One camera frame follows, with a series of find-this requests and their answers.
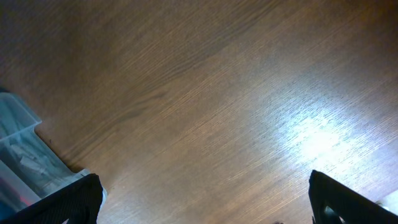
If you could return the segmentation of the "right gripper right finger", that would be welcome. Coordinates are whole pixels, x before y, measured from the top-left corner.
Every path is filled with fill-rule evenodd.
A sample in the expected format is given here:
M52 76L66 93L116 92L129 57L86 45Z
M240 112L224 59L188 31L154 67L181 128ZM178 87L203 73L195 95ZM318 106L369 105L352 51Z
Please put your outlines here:
M313 224L397 223L397 215L317 170L310 175L308 196Z

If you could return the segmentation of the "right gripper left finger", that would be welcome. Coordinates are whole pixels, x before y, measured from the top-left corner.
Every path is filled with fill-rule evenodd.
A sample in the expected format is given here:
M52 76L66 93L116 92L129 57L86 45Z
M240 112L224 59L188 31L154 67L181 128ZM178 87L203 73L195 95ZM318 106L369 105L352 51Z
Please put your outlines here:
M102 202L103 187L100 178L96 174L89 174L1 220L1 224L96 224Z

